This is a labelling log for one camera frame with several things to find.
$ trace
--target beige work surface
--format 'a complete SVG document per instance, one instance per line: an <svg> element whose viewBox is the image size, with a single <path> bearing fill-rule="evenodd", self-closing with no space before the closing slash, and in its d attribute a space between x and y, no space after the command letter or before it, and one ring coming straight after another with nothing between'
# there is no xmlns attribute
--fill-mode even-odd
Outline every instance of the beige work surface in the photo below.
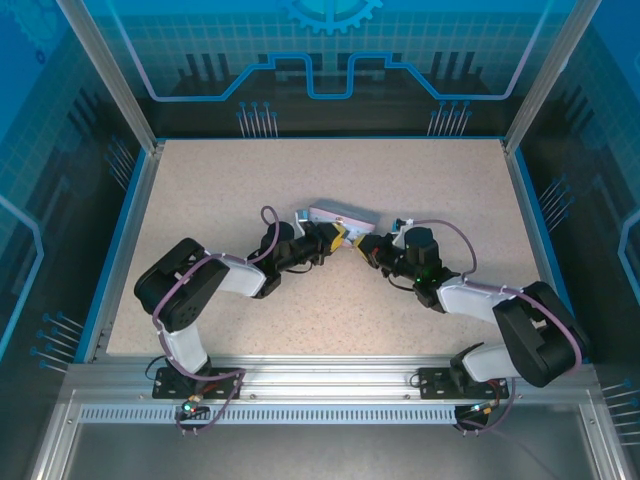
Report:
<svg viewBox="0 0 640 480"><path fill-rule="evenodd" d="M182 238L245 256L266 232L263 205L292 222L296 209L318 199L379 213L378 232L398 216L446 219L476 248L472 278L508 285L539 278L498 140L170 140L108 353L162 353L133 286ZM468 268L463 241L446 227L433 230L444 264ZM306 275L284 274L266 299L214 295L198 327L210 354L439 354L500 338L495 325L424 308L346 248Z"/></svg>

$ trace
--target vented metal strip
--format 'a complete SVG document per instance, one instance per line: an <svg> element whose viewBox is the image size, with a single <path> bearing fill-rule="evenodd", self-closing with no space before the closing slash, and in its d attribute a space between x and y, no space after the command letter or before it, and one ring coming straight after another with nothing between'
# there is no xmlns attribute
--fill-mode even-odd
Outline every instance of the vented metal strip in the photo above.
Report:
<svg viewBox="0 0 640 480"><path fill-rule="evenodd" d="M219 405L185 424L206 423ZM80 423L171 424L176 405L84 405ZM231 405L225 425L417 425L454 424L450 405Z"/></svg>

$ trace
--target blue printed backdrop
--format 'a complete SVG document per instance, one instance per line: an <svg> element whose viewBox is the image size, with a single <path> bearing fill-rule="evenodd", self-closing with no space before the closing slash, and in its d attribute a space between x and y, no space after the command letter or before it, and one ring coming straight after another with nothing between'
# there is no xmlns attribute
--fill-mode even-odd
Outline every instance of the blue printed backdrop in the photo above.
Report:
<svg viewBox="0 0 640 480"><path fill-rule="evenodd" d="M43 318L82 329L139 147L55 1L0 0L0 44L0 462L13 479L30 475L76 346Z"/></svg>
<svg viewBox="0 0 640 480"><path fill-rule="evenodd" d="M522 144L605 384L640 382L638 18L637 2L602 2Z"/></svg>
<svg viewBox="0 0 640 480"><path fill-rule="evenodd" d="M573 3L91 0L88 7L162 136L275 135L261 128L259 112L254 125L247 120L241 104L251 101L276 108L285 135L500 135Z"/></svg>

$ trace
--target black mounting plate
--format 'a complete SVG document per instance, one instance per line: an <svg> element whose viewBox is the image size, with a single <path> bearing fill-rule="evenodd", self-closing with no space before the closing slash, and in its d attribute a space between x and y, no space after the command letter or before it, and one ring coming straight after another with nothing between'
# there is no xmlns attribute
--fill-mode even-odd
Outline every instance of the black mounting plate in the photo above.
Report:
<svg viewBox="0 0 640 480"><path fill-rule="evenodd" d="M417 382L422 400L494 400L496 392L488 383L467 387L463 395L451 379L449 368L419 368ZM500 386L500 400L509 398L507 383Z"/></svg>
<svg viewBox="0 0 640 480"><path fill-rule="evenodd" d="M211 376L222 375L233 372L237 368L215 368L211 370ZM226 380L219 380L217 386L204 394L205 400L226 400L233 390L235 377ZM163 400L186 400L195 393L196 381L178 373L174 368L163 367L156 372L156 380L151 396L155 399ZM240 397L240 390L233 396L234 399Z"/></svg>

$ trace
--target gear graphic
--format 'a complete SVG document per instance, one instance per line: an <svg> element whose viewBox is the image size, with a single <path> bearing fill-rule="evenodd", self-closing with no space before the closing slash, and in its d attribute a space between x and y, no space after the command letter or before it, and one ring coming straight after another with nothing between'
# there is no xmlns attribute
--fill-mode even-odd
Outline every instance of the gear graphic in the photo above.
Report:
<svg viewBox="0 0 640 480"><path fill-rule="evenodd" d="M333 35L336 30L347 33L350 27L360 28L360 21L373 18L372 11L382 7L382 0L280 0L280 5L301 28Z"/></svg>
<svg viewBox="0 0 640 480"><path fill-rule="evenodd" d="M0 0L0 14L11 13L36 49L45 49L58 30L58 11L54 0Z"/></svg>

